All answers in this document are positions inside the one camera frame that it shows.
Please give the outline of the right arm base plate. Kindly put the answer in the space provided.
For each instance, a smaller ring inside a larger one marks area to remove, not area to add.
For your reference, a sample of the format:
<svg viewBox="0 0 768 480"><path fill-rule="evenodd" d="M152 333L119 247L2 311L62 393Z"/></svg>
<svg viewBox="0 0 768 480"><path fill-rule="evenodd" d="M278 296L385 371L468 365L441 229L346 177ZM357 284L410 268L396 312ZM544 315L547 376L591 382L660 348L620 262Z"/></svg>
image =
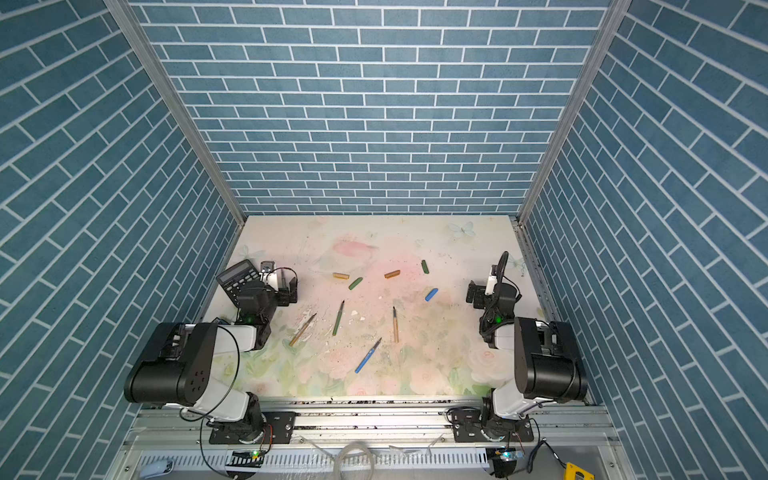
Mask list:
<svg viewBox="0 0 768 480"><path fill-rule="evenodd" d="M453 407L444 412L456 443L531 442L527 420L510 420L475 407Z"/></svg>

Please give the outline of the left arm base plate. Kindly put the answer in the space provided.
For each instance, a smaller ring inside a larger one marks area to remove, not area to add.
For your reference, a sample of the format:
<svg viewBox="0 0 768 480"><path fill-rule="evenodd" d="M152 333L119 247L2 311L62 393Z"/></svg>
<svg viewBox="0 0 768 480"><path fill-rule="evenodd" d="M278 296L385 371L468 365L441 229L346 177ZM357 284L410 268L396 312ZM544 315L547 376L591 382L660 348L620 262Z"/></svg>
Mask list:
<svg viewBox="0 0 768 480"><path fill-rule="evenodd" d="M297 414L290 411L263 412L260 417L236 422L212 422L212 445L289 444Z"/></svg>

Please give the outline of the green pen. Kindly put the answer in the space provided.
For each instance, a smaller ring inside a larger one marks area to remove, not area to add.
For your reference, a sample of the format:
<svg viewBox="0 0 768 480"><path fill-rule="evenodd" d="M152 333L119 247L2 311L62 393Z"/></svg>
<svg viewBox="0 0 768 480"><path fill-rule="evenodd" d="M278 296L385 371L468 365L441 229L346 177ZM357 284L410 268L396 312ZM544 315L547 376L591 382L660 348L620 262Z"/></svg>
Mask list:
<svg viewBox="0 0 768 480"><path fill-rule="evenodd" d="M341 319L342 319L343 312L344 312L345 303L346 303L346 301L342 300L341 303L340 303L340 306L338 308L338 311L337 311L337 314L336 314L336 318L335 318L335 322L334 322L334 326L333 326L333 329L332 329L332 336L337 336L338 335L340 324L341 324Z"/></svg>

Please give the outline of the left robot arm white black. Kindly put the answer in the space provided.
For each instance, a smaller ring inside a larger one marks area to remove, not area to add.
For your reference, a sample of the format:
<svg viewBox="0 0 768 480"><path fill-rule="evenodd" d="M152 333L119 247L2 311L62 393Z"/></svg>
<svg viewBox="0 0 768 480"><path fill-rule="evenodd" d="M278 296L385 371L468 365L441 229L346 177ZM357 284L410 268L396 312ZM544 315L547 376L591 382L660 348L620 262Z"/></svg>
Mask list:
<svg viewBox="0 0 768 480"><path fill-rule="evenodd" d="M211 427L213 444L287 444L295 413L263 411L256 394L214 379L212 368L215 356L224 354L242 368L243 354L266 346L276 310L298 300L298 276L272 261L243 260L216 280L236 309L234 320L158 325L127 376L124 396L131 403L186 409L187 421Z"/></svg>

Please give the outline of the blue pen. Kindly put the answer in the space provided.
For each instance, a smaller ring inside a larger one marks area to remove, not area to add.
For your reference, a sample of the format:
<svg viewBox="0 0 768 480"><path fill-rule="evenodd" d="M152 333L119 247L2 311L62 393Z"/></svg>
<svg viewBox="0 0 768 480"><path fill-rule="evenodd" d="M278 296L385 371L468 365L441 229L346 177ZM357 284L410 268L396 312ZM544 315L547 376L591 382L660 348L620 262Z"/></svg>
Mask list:
<svg viewBox="0 0 768 480"><path fill-rule="evenodd" d="M383 340L382 337L377 339L377 341L373 344L373 346L368 350L368 352L365 354L363 359L359 362L359 364L355 368L354 370L355 374L359 374L363 370L365 365L368 363L368 361L371 359L373 354L376 352L377 348L380 346L382 340Z"/></svg>

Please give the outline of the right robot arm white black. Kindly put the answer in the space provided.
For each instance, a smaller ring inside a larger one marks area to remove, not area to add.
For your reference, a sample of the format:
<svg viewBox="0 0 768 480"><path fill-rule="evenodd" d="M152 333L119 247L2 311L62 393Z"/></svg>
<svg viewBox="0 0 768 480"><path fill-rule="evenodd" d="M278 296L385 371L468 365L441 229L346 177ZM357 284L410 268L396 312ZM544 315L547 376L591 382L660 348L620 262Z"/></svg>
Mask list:
<svg viewBox="0 0 768 480"><path fill-rule="evenodd" d="M582 401L588 381L570 324L515 313L522 294L514 283L471 281L466 301L482 312L479 334L493 353L512 356L513 379L483 398L479 419L469 428L491 442L533 439L528 417L539 407Z"/></svg>

